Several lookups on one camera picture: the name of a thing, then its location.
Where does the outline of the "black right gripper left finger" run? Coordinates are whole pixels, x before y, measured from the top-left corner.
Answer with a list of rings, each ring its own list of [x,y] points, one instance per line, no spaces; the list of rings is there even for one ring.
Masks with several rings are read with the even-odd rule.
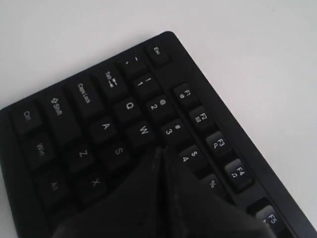
[[[105,200],[58,225],[55,238],[161,238],[158,211],[160,147],[151,148]]]

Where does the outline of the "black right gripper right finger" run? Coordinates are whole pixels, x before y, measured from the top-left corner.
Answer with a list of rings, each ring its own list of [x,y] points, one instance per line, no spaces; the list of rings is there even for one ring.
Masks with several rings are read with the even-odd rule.
[[[173,238],[272,238],[263,222],[224,201],[202,184],[177,151],[162,152],[170,234]]]

